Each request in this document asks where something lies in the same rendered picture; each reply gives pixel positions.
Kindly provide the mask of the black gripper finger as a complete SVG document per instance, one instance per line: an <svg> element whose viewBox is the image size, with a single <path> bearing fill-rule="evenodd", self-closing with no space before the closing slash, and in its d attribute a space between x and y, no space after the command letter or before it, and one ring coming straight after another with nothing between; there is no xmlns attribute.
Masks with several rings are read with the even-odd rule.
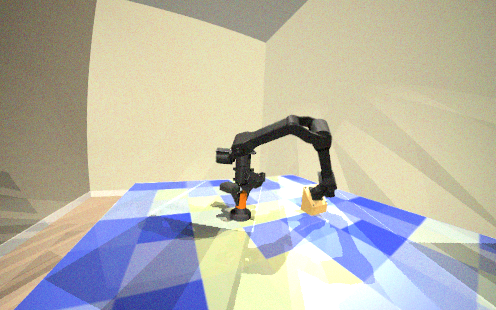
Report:
<svg viewBox="0 0 496 310"><path fill-rule="evenodd" d="M243 192L243 191L239 191L239 192L237 192L237 193L235 193L235 194L231 194L231 196L232 196L232 198L233 198L233 200L234 200L234 202L235 202L235 205L236 205L236 206L239 206L240 194L241 194L242 192Z"/></svg>
<svg viewBox="0 0 496 310"><path fill-rule="evenodd" d="M250 192L251 192L252 189L253 189L252 186L251 187L248 187L248 186L245 186L245 185L244 186L241 186L241 191L247 192L246 201L247 201L248 196L249 196L249 194L250 194Z"/></svg>

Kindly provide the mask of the orange cylinder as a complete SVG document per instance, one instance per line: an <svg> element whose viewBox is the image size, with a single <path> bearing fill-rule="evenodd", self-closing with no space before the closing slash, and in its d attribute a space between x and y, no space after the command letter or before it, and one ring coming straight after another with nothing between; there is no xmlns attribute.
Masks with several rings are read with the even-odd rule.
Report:
<svg viewBox="0 0 496 310"><path fill-rule="evenodd" d="M247 196L247 192L245 192L245 191L243 191L240 194L239 206L236 206L236 208L238 208L238 209L246 208L246 196Z"/></svg>

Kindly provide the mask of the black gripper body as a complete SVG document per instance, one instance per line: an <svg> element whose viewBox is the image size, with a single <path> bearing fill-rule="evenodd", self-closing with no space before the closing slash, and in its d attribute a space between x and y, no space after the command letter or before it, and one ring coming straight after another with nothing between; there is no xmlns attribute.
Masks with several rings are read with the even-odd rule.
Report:
<svg viewBox="0 0 496 310"><path fill-rule="evenodd" d="M219 185L219 190L221 191L224 191L226 193L229 193L229 194L235 194L239 191L241 191L241 186L248 186L248 187L251 187L247 182L244 184L242 183L242 178L243 178L243 175L244 173L246 172L246 170L249 170L249 172L251 171L252 168L250 168L250 166L248 167L242 167L242 166L236 166L233 168L233 170L235 171L235 178L233 178L232 181L235 181L235 183L232 183L232 182L223 182L223 183L220 183Z"/></svg>

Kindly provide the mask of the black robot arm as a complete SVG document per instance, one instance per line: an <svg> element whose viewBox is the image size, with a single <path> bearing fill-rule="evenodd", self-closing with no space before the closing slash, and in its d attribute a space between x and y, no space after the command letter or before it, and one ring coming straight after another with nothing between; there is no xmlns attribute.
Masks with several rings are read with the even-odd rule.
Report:
<svg viewBox="0 0 496 310"><path fill-rule="evenodd" d="M308 129L304 128L308 127ZM319 184L309 187L312 200L321 201L323 197L335 197L337 190L336 179L332 171L329 149L332 145L331 131L326 120L314 119L310 116L289 115L279 122L272 123L253 132L242 132L235 136L231 148L216 149L216 163L231 164L236 166L251 166L251 154L255 155L254 149L259 145L268 143L288 134L295 135L306 143L313 145L318 152L321 171L317 171ZM248 183L253 189L262 187L266 180L264 172L255 173L254 168L246 170L242 183Z"/></svg>

